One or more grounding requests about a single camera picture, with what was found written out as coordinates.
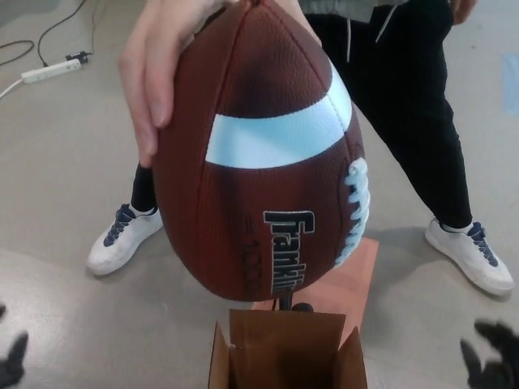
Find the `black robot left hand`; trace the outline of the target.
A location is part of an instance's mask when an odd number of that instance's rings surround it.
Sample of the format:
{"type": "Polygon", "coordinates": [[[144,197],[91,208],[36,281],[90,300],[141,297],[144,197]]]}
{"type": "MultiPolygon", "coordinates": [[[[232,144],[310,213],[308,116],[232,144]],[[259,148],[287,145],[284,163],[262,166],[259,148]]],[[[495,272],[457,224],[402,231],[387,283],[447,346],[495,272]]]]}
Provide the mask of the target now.
{"type": "Polygon", "coordinates": [[[28,333],[19,334],[6,357],[1,360],[1,389],[18,385],[24,377],[24,358],[28,347],[28,333]]]}

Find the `person's left hand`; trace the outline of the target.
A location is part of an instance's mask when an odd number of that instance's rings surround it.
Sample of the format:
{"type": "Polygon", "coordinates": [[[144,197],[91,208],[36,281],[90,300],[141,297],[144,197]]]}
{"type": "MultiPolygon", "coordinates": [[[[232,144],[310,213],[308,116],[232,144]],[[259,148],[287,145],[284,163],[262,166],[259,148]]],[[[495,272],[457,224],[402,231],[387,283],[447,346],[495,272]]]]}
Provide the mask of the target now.
{"type": "Polygon", "coordinates": [[[463,24],[470,17],[478,0],[450,0],[449,4],[453,13],[453,22],[463,24]]]}

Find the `person's right hand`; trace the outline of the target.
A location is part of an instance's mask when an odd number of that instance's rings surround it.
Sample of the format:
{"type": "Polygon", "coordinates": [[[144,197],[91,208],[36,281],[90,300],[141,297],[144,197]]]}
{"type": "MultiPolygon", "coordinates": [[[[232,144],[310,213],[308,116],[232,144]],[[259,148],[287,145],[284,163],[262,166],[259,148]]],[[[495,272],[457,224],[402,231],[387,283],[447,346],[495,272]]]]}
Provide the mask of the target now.
{"type": "Polygon", "coordinates": [[[147,1],[119,60],[124,95],[135,128],[139,163],[157,154],[158,131],[174,109],[179,56],[206,19],[231,1],[147,1]]]}

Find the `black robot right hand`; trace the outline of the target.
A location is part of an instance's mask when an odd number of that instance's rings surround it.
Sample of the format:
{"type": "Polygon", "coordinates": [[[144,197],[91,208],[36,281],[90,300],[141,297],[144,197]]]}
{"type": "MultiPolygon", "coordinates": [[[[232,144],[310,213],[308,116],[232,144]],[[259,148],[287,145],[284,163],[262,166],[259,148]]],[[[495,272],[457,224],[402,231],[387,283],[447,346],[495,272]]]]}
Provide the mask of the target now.
{"type": "Polygon", "coordinates": [[[461,355],[469,388],[518,388],[518,334],[500,321],[477,319],[474,330],[500,354],[482,365],[472,344],[461,339],[461,355]]]}

